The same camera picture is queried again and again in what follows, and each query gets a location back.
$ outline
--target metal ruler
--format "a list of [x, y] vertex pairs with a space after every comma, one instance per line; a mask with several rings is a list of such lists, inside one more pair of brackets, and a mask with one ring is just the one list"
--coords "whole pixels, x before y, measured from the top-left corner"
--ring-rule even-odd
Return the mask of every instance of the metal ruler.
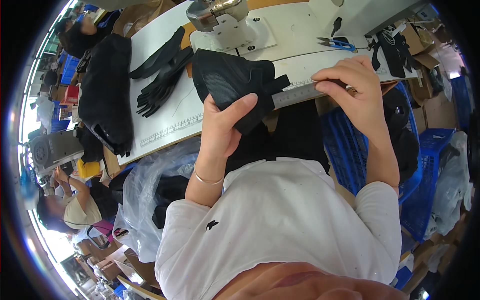
[[283, 92], [272, 95], [275, 108], [282, 108], [301, 101], [315, 99], [323, 95], [315, 89], [311, 79], [294, 82], [283, 89]]
[[180, 122], [174, 123], [173, 125], [170, 125], [158, 132], [155, 132], [154, 134], [147, 136], [146, 138], [141, 139], [140, 147], [141, 148], [145, 147], [146, 145], [153, 143], [159, 139], [162, 139], [170, 134], [173, 134], [175, 132], [178, 132], [182, 129], [193, 126], [195, 124], [201, 123], [203, 119], [204, 119], [204, 114], [199, 113], [189, 118], [186, 118]]

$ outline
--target black logo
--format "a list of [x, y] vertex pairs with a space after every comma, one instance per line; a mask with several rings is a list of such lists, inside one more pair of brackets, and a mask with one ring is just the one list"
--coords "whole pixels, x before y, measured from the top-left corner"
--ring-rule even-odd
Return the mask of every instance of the black logo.
[[205, 231], [212, 229], [213, 226], [217, 225], [218, 222], [215, 222], [215, 220], [211, 221], [210, 223], [207, 224], [207, 227], [205, 228]]

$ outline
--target fingernail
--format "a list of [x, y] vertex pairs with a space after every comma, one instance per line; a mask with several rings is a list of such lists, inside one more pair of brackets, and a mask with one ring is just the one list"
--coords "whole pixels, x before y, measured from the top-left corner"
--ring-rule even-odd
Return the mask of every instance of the fingernail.
[[319, 92], [324, 92], [327, 88], [327, 84], [325, 82], [317, 82], [317, 84], [315, 85], [315, 89]]
[[255, 93], [250, 93], [243, 97], [243, 102], [248, 106], [253, 106], [257, 103], [258, 96]]

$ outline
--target silver bangle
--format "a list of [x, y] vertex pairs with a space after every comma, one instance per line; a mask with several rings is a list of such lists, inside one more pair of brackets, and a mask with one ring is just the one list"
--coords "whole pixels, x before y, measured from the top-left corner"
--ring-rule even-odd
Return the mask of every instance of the silver bangle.
[[222, 179], [220, 179], [220, 180], [217, 181], [217, 182], [207, 182], [207, 181], [201, 179], [200, 176], [198, 176], [197, 171], [195, 170], [195, 165], [196, 165], [196, 164], [197, 164], [197, 162], [195, 162], [195, 163], [193, 164], [193, 173], [195, 174], [196, 178], [197, 178], [200, 182], [202, 182], [202, 183], [205, 183], [205, 184], [208, 184], [208, 185], [216, 185], [216, 184], [221, 183], [221, 182], [223, 181], [223, 178], [225, 178], [225, 177], [222, 177]]

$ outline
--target yellow container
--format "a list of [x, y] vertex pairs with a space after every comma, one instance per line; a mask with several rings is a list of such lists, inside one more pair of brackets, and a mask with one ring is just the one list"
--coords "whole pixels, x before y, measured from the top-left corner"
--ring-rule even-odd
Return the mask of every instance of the yellow container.
[[81, 158], [77, 161], [78, 175], [81, 178], [87, 178], [95, 176], [100, 172], [100, 163], [93, 161], [90, 163], [84, 163]]

